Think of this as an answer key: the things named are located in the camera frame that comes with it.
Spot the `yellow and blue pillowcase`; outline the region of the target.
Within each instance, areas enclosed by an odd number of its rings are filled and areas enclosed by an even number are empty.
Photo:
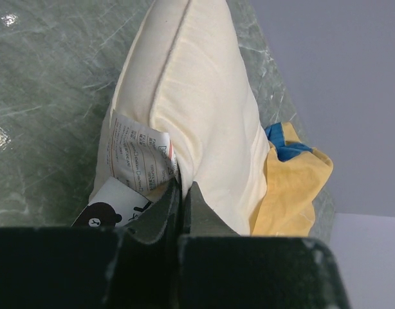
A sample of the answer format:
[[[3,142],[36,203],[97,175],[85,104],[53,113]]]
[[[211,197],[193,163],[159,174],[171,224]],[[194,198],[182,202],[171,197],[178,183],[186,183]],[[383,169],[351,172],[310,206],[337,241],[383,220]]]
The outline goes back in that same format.
[[[252,236],[307,237],[315,223],[313,200],[333,172],[333,161],[300,141],[289,122],[265,129],[271,147],[264,166],[267,190],[250,218]]]

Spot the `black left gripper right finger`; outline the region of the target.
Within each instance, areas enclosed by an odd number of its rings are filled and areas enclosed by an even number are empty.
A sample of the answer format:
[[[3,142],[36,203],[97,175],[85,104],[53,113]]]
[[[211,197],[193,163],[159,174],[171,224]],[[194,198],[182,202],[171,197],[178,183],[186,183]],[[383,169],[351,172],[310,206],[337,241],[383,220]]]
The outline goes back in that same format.
[[[178,240],[180,308],[349,308],[335,257],[315,238],[237,235],[194,183]]]

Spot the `cream pillow with bear print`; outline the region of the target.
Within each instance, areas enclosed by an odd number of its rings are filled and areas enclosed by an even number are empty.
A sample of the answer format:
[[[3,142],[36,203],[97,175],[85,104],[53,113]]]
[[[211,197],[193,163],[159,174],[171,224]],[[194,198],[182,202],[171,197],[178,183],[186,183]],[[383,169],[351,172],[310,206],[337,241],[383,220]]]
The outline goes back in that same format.
[[[77,227],[122,227],[194,183],[236,233],[266,194],[270,147],[225,1],[155,1],[102,123],[94,188]]]

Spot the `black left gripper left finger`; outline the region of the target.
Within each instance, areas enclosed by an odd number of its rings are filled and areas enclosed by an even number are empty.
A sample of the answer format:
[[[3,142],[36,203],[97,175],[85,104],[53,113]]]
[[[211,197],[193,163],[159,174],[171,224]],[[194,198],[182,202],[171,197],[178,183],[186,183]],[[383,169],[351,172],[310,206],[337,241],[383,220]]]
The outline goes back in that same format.
[[[0,228],[0,308],[170,308],[181,189],[127,227]]]

